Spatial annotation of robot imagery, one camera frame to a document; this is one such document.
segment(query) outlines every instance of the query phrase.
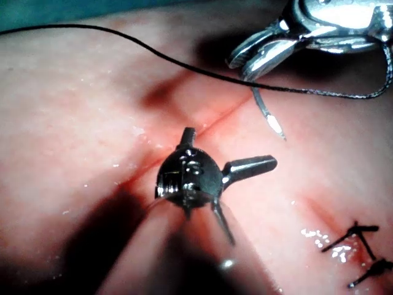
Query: black suture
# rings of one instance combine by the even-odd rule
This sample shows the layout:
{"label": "black suture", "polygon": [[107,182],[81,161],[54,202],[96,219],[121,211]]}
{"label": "black suture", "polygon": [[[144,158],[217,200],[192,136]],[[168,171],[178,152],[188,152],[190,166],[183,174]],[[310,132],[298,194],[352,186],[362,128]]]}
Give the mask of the black suture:
{"label": "black suture", "polygon": [[371,257],[374,263],[370,266],[370,268],[366,271],[365,274],[363,274],[360,278],[353,281],[352,283],[348,284],[347,285],[348,289],[355,288],[358,284],[362,283],[364,280],[366,280],[369,277],[376,277],[378,275],[382,275],[385,272],[385,270],[393,269],[393,262],[387,261],[385,258],[376,261],[376,257],[373,251],[371,250],[370,245],[367,243],[365,237],[363,236],[363,232],[377,232],[378,230],[379,230],[379,226],[360,226],[358,222],[355,221],[354,225],[347,230],[345,235],[343,235],[335,242],[331,243],[329,246],[322,249],[322,252],[324,253],[332,249],[334,246],[341,243],[343,240],[345,240],[346,238],[352,235],[357,235],[361,240],[361,242],[363,243],[363,246],[366,248],[368,255]]}
{"label": "black suture", "polygon": [[370,255],[370,257],[375,260],[375,256],[373,254],[373,252],[371,251],[370,246],[368,245],[366,239],[364,239],[364,236],[362,234],[362,232],[377,232],[379,230],[378,226],[359,226],[358,222],[355,221],[354,225],[352,227],[350,227],[347,231],[346,234],[343,235],[341,238],[339,238],[338,240],[336,240],[335,242],[331,243],[329,246],[323,248],[321,251],[322,253],[332,249],[334,246],[336,246],[337,244],[341,243],[343,240],[345,240],[346,238],[352,236],[352,235],[357,235],[359,236],[360,240],[362,241],[362,243],[364,244],[364,247],[366,247],[367,253]]}
{"label": "black suture", "polygon": [[357,280],[348,284],[348,289],[355,288],[358,284],[362,283],[366,278],[376,277],[378,275],[382,275],[385,270],[392,270],[393,262],[387,261],[385,258],[382,258],[379,261],[376,261],[371,265],[371,267],[366,271],[364,275],[362,275]]}
{"label": "black suture", "polygon": [[82,24],[58,24],[58,25],[41,25],[41,26],[29,26],[29,27],[24,27],[24,28],[17,28],[17,29],[9,29],[6,31],[1,31],[0,36],[6,35],[6,34],[11,34],[11,33],[18,33],[18,32],[23,32],[23,31],[32,31],[32,30],[41,30],[41,29],[54,29],[54,28],[80,28],[80,29],[91,29],[91,30],[98,30],[98,31],[104,31],[107,33],[111,33],[120,37],[123,37],[129,41],[132,41],[136,43],[137,45],[140,45],[141,47],[147,49],[154,55],[169,61],[171,63],[174,63],[175,65],[181,66],[185,69],[188,69],[190,71],[193,71],[198,74],[202,74],[211,78],[215,78],[218,80],[226,81],[226,82],[231,82],[239,85],[244,85],[248,87],[257,87],[260,89],[267,89],[267,90],[272,90],[272,91],[279,91],[279,92],[289,92],[289,93],[300,93],[300,94],[311,94],[311,95],[319,95],[319,96],[332,96],[332,97],[338,97],[338,98],[348,98],[348,99],[353,99],[353,100],[369,100],[372,98],[376,98],[380,95],[382,95],[391,85],[392,79],[393,79],[393,65],[392,65],[392,53],[390,46],[385,43],[380,41],[377,38],[370,37],[370,39],[373,40],[373,42],[377,42],[381,44],[381,47],[383,49],[384,55],[385,55],[385,60],[386,60],[386,75],[385,75],[385,83],[383,86],[378,89],[377,91],[366,94],[366,95],[357,95],[357,94],[347,94],[347,93],[338,93],[338,92],[331,92],[331,91],[324,91],[324,90],[318,90],[318,89],[306,89],[306,88],[288,88],[288,87],[278,87],[278,86],[271,86],[271,85],[265,85],[265,84],[259,84],[255,82],[246,82],[242,81],[239,79],[231,78],[228,76],[216,74],[210,71],[207,71],[205,69],[197,68],[196,66],[188,65],[186,63],[183,63],[181,61],[178,61],[174,58],[171,58],[154,48],[150,47],[149,45],[143,43],[139,39],[132,37],[130,35],[121,33],[119,31],[116,31],[114,29],[109,29],[105,28],[102,26],[95,26],[95,25],[82,25]]}

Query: metal tip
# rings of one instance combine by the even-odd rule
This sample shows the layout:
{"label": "metal tip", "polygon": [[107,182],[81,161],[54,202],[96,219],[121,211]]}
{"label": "metal tip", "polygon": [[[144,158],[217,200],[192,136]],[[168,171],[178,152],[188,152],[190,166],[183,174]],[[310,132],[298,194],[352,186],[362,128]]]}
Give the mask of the metal tip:
{"label": "metal tip", "polygon": [[180,140],[180,144],[177,145],[176,149],[179,149],[182,146],[192,147],[194,144],[195,135],[196,135],[195,128],[185,127],[183,131],[182,139]]}
{"label": "metal tip", "polygon": [[273,116],[272,114],[270,114],[268,108],[266,107],[265,103],[263,102],[262,96],[259,93],[259,89],[252,87],[251,90],[252,90],[252,94],[254,95],[255,102],[257,103],[257,106],[259,107],[259,109],[262,111],[263,116],[268,121],[270,128],[272,128],[274,130],[274,132],[276,132],[283,140],[287,141],[287,138],[286,138],[279,122],[277,121],[276,117]]}
{"label": "metal tip", "polygon": [[287,138],[286,138],[279,122],[277,121],[276,117],[273,116],[272,114],[269,114],[266,116],[266,120],[268,121],[270,128],[272,128],[274,130],[274,132],[276,132],[283,140],[287,141]]}

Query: surgical needle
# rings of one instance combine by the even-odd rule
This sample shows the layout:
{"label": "surgical needle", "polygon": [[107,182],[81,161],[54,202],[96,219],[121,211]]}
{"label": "surgical needle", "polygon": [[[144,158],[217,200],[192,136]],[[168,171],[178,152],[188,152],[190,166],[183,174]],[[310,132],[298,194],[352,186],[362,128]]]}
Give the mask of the surgical needle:
{"label": "surgical needle", "polygon": [[262,111],[263,116],[266,118],[268,121],[269,126],[276,132],[283,140],[287,140],[287,138],[284,135],[284,132],[282,131],[282,128],[280,124],[278,123],[277,119],[275,116],[273,116],[268,108],[266,107],[265,103],[262,100],[262,97],[259,93],[259,89],[255,87],[251,87],[252,94],[254,95],[255,102],[257,103],[257,106],[259,109]]}

